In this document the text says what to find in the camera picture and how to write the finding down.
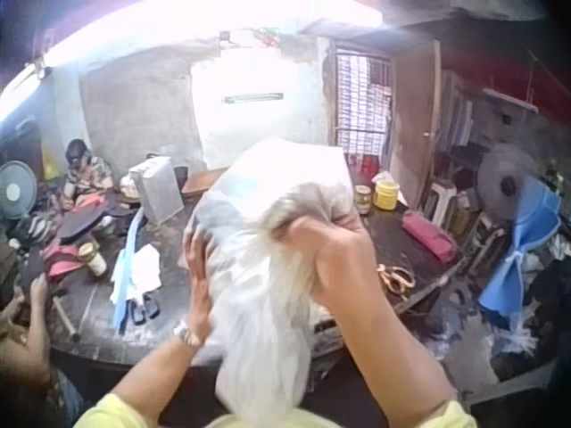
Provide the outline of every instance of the dark table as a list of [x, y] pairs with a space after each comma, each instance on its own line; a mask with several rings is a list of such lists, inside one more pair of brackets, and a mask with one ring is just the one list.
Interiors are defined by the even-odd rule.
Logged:
[[[62, 280], [68, 294], [62, 297], [62, 305], [70, 321], [81, 334], [74, 343], [55, 310], [48, 314], [48, 330], [55, 351], [68, 356], [85, 358], [91, 364], [128, 368], [154, 350], [172, 335], [172, 327], [184, 319], [188, 307], [189, 288], [186, 271], [178, 266], [182, 233], [190, 218], [196, 199], [186, 203], [184, 210], [161, 226], [146, 225], [137, 236], [137, 249], [152, 244], [161, 254], [162, 286], [154, 293], [161, 306], [161, 314], [146, 324], [135, 326], [128, 322], [123, 335], [112, 328], [114, 307], [109, 300], [112, 283], [109, 277], [96, 280], [86, 267]], [[401, 228], [404, 208], [381, 211], [373, 207], [364, 223], [375, 248], [377, 261], [390, 266], [400, 266], [415, 273], [416, 287], [408, 300], [390, 296], [398, 313], [411, 308], [429, 293], [445, 284], [443, 276], [453, 269], [436, 259], [428, 250]], [[111, 236], [100, 241], [101, 250], [109, 272], [114, 260], [125, 245], [124, 238]], [[326, 321], [316, 327], [314, 354], [321, 358], [343, 347], [343, 340], [335, 323]], [[219, 344], [208, 343], [193, 360], [193, 366], [217, 366], [222, 355]]]

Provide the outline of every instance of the hand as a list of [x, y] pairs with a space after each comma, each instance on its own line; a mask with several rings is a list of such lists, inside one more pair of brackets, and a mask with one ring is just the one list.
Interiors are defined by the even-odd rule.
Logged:
[[36, 278], [29, 290], [29, 299], [33, 308], [43, 308], [47, 299], [47, 279], [46, 274]]
[[65, 196], [62, 196], [62, 208], [64, 211], [69, 211], [69, 210], [73, 210], [74, 204], [73, 204], [73, 200], [70, 198], [67, 198]]
[[16, 305], [18, 305], [18, 307], [20, 307], [26, 300], [26, 296], [24, 296], [24, 291], [21, 289], [20, 286], [18, 285], [14, 286], [14, 295], [12, 299], [15, 300]]
[[320, 284], [311, 296], [333, 314], [359, 310], [358, 302], [383, 294], [375, 247], [357, 214], [340, 218], [334, 225], [298, 218], [281, 241], [314, 260]]
[[206, 242], [198, 232], [185, 237], [186, 263], [190, 272], [190, 313], [188, 328], [204, 344], [212, 328], [208, 319], [212, 303], [206, 278]]

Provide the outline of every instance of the white cloth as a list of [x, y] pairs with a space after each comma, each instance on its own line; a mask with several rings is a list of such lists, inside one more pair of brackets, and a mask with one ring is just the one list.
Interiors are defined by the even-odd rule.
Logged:
[[[111, 277], [114, 283], [113, 293], [109, 300], [115, 304], [119, 293], [118, 278], [121, 278], [123, 270], [123, 252], [121, 250], [115, 263], [115, 269]], [[150, 244], [147, 244], [133, 256], [133, 267], [131, 268], [131, 283], [127, 289], [127, 300], [136, 299], [142, 301], [142, 296], [146, 292], [156, 290], [161, 286], [161, 265], [159, 262], [159, 252]]]

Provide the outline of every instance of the blue fabric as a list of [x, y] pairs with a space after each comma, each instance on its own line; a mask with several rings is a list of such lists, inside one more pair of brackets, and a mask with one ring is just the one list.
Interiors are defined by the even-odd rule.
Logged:
[[478, 300], [483, 308], [505, 317], [521, 311], [524, 302], [524, 255], [557, 232], [560, 203], [559, 197], [539, 180], [531, 177], [525, 180], [514, 221], [512, 244], [508, 256], [497, 267]]
[[122, 251], [123, 269], [119, 278], [119, 293], [117, 295], [117, 303], [115, 304], [115, 313], [113, 314], [113, 328], [116, 332], [120, 331], [123, 319], [125, 319], [127, 315], [127, 288], [131, 280], [131, 263], [133, 261], [133, 255], [135, 254], [137, 231], [143, 214], [143, 207], [141, 207], [128, 227], [127, 243], [125, 244], [125, 249]]

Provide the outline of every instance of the person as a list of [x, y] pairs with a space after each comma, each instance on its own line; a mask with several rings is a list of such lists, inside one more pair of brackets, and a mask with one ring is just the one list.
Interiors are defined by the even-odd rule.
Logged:
[[[456, 401], [442, 367], [394, 313], [379, 286], [373, 243], [357, 215], [342, 218], [334, 225], [298, 218], [280, 241], [314, 260], [320, 285], [311, 295], [335, 318], [391, 426], [476, 427], [474, 419]], [[186, 239], [192, 289], [182, 339], [173, 337], [139, 362], [110, 394], [81, 417], [77, 428], [143, 428], [157, 423], [211, 331], [211, 301], [204, 266], [206, 244], [198, 233]], [[223, 416], [209, 426], [244, 425], [235, 416]], [[337, 425], [295, 410], [284, 426]]]
[[103, 158], [93, 156], [83, 140], [72, 140], [65, 157], [70, 171], [62, 192], [64, 210], [73, 209], [87, 194], [103, 193], [113, 187], [111, 167]]
[[6, 426], [72, 426], [82, 410], [75, 387], [50, 367], [47, 294], [42, 275], [30, 286], [29, 330], [12, 322], [24, 301], [18, 287], [0, 316], [0, 414]]

